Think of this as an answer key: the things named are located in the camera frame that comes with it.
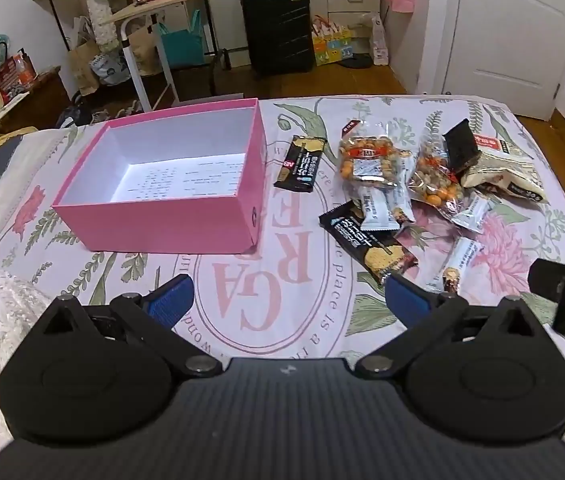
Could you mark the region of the black suitcase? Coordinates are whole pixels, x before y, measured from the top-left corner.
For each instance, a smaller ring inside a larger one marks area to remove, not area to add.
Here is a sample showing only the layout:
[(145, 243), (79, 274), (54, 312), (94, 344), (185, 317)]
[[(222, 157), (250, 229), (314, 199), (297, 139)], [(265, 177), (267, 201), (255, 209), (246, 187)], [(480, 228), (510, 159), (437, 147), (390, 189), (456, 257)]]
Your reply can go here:
[(304, 73), (315, 63), (311, 0), (240, 0), (248, 52), (258, 78)]

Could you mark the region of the dark wooden nightstand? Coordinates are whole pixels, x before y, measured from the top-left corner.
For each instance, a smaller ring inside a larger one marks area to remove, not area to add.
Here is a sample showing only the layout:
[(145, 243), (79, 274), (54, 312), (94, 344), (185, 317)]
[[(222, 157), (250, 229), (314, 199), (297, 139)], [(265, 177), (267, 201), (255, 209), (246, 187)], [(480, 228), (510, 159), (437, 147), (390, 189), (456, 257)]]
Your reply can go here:
[(61, 113), (71, 104), (60, 70), (60, 66), (45, 70), (33, 82), (26, 96), (22, 94), (19, 102), (8, 105), (6, 114), (0, 118), (0, 134), (25, 127), (50, 129), (57, 123)]

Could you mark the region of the pink cardboard box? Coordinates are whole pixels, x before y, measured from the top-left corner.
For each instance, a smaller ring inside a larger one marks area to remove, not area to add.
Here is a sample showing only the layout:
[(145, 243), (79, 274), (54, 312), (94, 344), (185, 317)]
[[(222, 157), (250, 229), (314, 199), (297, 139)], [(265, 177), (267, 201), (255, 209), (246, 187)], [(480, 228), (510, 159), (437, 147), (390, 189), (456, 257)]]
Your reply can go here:
[(256, 99), (106, 122), (52, 206), (92, 252), (236, 255), (258, 244), (266, 135)]

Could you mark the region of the teal shopping bag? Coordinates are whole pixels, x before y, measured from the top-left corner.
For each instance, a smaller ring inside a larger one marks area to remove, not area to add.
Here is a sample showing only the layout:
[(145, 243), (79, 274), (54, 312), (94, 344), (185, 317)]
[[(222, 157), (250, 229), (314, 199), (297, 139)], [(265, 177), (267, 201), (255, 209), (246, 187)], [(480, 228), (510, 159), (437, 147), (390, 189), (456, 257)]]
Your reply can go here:
[(203, 28), (199, 10), (194, 10), (189, 26), (185, 29), (170, 30), (162, 23), (158, 27), (168, 65), (183, 67), (205, 63)]

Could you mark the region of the black biscuit bar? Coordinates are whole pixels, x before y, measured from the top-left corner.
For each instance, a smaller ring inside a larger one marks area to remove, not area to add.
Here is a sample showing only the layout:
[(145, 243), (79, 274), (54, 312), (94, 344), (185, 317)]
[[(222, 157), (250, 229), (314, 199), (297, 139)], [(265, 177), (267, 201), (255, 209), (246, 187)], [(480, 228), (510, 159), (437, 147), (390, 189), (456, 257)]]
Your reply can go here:
[(319, 216), (319, 224), (374, 278), (385, 284), (390, 274), (403, 275), (417, 266), (418, 259), (389, 231), (362, 230), (364, 214), (354, 200)]

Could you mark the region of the beige sunflower seed bag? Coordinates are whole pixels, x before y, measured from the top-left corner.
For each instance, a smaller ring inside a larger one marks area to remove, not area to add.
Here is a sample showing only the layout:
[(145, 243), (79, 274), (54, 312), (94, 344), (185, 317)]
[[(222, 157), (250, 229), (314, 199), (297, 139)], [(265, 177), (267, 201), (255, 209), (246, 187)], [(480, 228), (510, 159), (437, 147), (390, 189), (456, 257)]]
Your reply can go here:
[(480, 157), (461, 176), (464, 188), (497, 188), (510, 196), (546, 203), (547, 195), (534, 159), (505, 140), (475, 134)]

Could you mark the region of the white panel door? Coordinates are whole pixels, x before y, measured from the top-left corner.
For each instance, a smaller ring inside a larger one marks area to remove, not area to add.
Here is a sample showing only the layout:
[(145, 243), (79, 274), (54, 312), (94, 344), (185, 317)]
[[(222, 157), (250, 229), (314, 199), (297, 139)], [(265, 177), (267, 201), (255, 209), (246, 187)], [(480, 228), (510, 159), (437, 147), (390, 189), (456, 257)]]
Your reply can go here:
[(565, 0), (459, 0), (444, 90), (552, 114), (565, 69)]

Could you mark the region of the brown paper bag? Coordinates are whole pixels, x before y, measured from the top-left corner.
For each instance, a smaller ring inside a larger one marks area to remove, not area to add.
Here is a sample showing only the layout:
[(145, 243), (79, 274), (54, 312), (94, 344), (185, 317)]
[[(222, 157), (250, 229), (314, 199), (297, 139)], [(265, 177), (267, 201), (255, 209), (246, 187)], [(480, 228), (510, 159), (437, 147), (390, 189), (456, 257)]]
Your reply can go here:
[(90, 96), (100, 86), (99, 79), (90, 66), (90, 62), (99, 53), (94, 40), (88, 40), (68, 53), (70, 69), (82, 96)]

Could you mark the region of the small black snack packet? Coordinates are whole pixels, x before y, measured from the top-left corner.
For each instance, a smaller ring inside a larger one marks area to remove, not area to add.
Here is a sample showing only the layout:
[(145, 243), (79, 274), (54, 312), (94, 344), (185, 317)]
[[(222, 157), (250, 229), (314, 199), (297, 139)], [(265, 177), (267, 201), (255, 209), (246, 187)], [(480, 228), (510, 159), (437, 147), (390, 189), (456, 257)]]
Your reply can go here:
[(456, 176), (463, 174), (479, 162), (481, 152), (468, 119), (463, 119), (447, 131), (444, 134), (444, 141), (449, 168)]

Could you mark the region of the white snack bar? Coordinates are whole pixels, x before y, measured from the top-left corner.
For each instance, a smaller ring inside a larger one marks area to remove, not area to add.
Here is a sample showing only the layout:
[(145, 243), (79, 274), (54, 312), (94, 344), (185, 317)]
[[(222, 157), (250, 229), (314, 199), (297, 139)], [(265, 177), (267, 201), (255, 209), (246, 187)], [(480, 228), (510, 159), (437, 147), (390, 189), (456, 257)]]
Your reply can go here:
[(482, 248), (481, 243), (465, 236), (458, 237), (455, 240), (440, 272), (440, 284), (443, 292), (453, 295), (459, 294), (463, 277)]
[(364, 232), (397, 231), (400, 227), (389, 211), (383, 190), (372, 186), (361, 186), (357, 190), (361, 201), (364, 220), (361, 230)]
[(397, 156), (397, 173), (395, 185), (388, 194), (388, 205), (391, 214), (399, 226), (415, 222), (409, 180), (414, 172), (415, 158), (410, 151), (401, 151)]
[(454, 214), (451, 221), (455, 226), (476, 234), (482, 234), (484, 220), (487, 218), (492, 206), (491, 200), (483, 193), (472, 192), (467, 206), (457, 214)]

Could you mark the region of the black biscuit bar wrapper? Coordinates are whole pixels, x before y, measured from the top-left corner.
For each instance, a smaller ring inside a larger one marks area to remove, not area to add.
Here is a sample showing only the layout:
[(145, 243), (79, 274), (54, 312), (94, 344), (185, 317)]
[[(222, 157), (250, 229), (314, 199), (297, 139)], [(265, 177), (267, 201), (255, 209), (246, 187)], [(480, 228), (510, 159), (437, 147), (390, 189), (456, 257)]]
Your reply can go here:
[(282, 163), (275, 188), (296, 193), (311, 193), (326, 140), (318, 136), (294, 136)]

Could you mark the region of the floral pink bedsheet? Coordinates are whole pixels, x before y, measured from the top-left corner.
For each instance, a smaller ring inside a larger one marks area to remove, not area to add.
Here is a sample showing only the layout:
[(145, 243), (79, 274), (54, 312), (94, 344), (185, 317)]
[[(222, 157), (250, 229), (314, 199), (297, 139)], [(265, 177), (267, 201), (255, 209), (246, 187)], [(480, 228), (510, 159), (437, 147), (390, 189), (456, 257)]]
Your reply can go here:
[(548, 200), (497, 198), (483, 223), (483, 248), (463, 277), (464, 295), (495, 304), (527, 296), (537, 258), (565, 263), (565, 192), (531, 134), (503, 104), (468, 96), (360, 96), (261, 103), (267, 177), (274, 179), (292, 136), (327, 136), (311, 193), (266, 190), (261, 240), (251, 255), (153, 255), (91, 252), (52, 202), (98, 130), (37, 131), (0, 147), (0, 270), (52, 298), (60, 292), (102, 304), (124, 292), (150, 292), (173, 276), (194, 280), (194, 305), (176, 332), (221, 359), (232, 356), (354, 361), (401, 334), (402, 324), (363, 266), (319, 225), (342, 204), (333, 151), (352, 119), (393, 122), (397, 141), (416, 151), (426, 132), (461, 122), (517, 146), (534, 159)]

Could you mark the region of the clear bag mixed nuts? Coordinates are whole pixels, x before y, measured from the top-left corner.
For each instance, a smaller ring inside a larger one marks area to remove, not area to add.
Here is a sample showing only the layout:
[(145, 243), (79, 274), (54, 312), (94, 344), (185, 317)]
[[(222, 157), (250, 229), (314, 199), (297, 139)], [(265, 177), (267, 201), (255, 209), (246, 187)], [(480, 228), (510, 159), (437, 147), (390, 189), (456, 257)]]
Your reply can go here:
[(409, 193), (413, 200), (429, 204), (447, 220), (465, 208), (466, 194), (449, 168), (440, 133), (426, 132), (421, 138)]
[(389, 193), (395, 185), (397, 156), (401, 151), (409, 150), (397, 141), (393, 122), (350, 120), (342, 128), (338, 151), (345, 193), (354, 200), (359, 198), (357, 190), (361, 186)]

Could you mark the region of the colourful gift box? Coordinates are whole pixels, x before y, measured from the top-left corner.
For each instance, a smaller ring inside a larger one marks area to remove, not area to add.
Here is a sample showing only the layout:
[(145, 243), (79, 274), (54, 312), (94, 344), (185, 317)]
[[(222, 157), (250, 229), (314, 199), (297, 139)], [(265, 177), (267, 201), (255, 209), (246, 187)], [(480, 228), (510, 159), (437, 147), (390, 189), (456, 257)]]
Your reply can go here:
[(323, 18), (314, 16), (312, 42), (317, 66), (340, 63), (353, 58), (352, 30)]

